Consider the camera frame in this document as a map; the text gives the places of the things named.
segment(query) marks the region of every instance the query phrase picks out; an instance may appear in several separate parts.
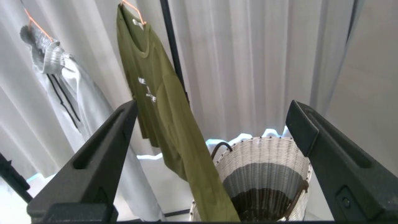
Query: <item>green shirt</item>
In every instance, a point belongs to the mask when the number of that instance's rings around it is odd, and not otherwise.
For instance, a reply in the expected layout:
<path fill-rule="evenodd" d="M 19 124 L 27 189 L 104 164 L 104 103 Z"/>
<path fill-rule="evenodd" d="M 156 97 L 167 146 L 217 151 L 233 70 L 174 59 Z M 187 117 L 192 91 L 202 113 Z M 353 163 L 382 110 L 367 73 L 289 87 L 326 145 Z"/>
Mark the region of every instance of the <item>green shirt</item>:
<path fill-rule="evenodd" d="M 165 164 L 188 181 L 204 222 L 239 221 L 211 160 L 183 88 L 150 24 L 142 30 L 123 5 L 117 30 L 126 79 L 139 108 L 144 138 L 160 147 Z"/>

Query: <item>clothes hanger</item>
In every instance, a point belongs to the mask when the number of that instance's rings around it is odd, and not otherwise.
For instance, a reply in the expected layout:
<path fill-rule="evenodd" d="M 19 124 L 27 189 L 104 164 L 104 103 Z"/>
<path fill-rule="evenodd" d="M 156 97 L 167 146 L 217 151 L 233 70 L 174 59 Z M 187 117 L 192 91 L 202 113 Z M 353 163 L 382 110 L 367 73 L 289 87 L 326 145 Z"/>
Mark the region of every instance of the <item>clothes hanger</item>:
<path fill-rule="evenodd" d="M 139 16 L 139 19 L 141 20 L 142 25 L 145 25 L 145 24 L 147 23 L 147 22 L 145 22 L 145 21 L 142 19 L 141 13 L 139 12 L 138 8 L 136 8 L 135 6 L 133 6 L 132 4 L 130 4 L 129 2 L 127 2 L 126 0 L 122 0 L 121 4 L 123 4 L 123 3 L 126 3 L 126 5 L 132 7 L 135 11 L 138 12 L 138 16 Z"/>
<path fill-rule="evenodd" d="M 51 41 L 51 43 L 53 43 L 53 39 L 51 38 L 51 36 L 48 35 L 48 33 L 46 33 L 46 31 L 43 30 L 43 28 L 41 28 L 41 26 L 38 25 L 38 23 L 32 18 L 32 16 L 30 16 L 29 12 L 27 11 L 27 9 L 25 8 L 24 2 L 22 2 L 21 0 L 21 4 L 25 9 L 25 12 L 27 14 L 27 17 L 29 18 L 29 25 L 28 28 L 30 29 L 32 27 L 32 22 L 37 26 L 37 28 L 39 28 Z"/>

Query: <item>woven basket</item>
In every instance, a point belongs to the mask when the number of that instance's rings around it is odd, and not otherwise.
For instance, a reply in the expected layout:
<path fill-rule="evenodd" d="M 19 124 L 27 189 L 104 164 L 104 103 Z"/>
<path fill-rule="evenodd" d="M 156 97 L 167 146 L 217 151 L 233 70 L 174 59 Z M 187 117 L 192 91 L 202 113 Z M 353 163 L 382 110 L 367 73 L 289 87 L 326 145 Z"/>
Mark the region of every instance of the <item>woven basket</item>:
<path fill-rule="evenodd" d="M 300 221 L 312 166 L 291 138 L 252 138 L 227 146 L 215 166 L 241 221 Z M 195 201 L 190 221 L 200 216 Z"/>

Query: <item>gray stripe on basket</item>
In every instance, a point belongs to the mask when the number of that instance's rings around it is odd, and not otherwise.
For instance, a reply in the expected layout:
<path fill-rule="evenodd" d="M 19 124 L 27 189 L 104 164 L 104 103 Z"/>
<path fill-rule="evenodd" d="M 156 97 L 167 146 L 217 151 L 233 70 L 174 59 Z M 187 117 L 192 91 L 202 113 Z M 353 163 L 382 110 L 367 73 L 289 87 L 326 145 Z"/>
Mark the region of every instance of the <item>gray stripe on basket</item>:
<path fill-rule="evenodd" d="M 303 177 L 287 166 L 252 163 L 234 170 L 223 185 L 231 198 L 250 189 L 272 189 L 280 190 L 292 200 L 302 181 Z"/>

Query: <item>screw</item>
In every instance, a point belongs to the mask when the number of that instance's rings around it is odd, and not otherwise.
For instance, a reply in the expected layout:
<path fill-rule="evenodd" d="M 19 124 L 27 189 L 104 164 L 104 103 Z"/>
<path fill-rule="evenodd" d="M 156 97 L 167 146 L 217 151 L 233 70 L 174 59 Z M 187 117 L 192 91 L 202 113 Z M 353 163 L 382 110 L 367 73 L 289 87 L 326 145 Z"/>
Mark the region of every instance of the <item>screw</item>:
<path fill-rule="evenodd" d="M 350 208 L 351 203 L 349 202 L 349 200 L 347 198 L 343 198 L 343 205 L 346 208 Z"/>

